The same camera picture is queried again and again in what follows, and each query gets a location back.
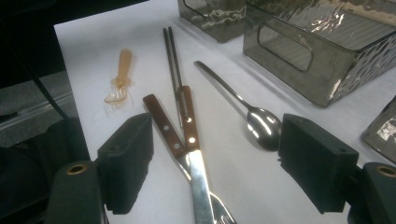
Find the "plastic container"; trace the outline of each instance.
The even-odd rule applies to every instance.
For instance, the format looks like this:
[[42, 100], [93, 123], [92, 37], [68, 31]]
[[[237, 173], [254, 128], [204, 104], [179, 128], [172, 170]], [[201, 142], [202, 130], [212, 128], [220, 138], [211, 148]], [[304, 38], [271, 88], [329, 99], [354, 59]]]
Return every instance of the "plastic container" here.
[[248, 0], [244, 52], [328, 106], [396, 65], [396, 0]]
[[180, 17], [220, 43], [245, 31], [244, 0], [177, 0]]

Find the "metal spoon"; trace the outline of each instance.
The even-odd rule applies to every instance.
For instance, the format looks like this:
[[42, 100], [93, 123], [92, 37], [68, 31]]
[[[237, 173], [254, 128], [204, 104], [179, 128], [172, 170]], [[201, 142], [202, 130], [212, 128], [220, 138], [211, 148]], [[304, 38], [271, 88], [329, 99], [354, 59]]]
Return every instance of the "metal spoon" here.
[[128, 78], [131, 62], [132, 52], [129, 49], [123, 49], [120, 52], [119, 73], [111, 80], [111, 83], [115, 85], [117, 89], [105, 98], [106, 103], [116, 105], [125, 100], [128, 94], [126, 87], [131, 83], [131, 79]]
[[247, 108], [247, 127], [254, 135], [257, 143], [267, 150], [276, 151], [279, 146], [280, 131], [282, 127], [282, 122], [279, 118], [268, 110], [248, 104], [238, 93], [236, 93], [236, 91], [234, 91], [204, 63], [197, 61], [194, 64], [206, 71]]

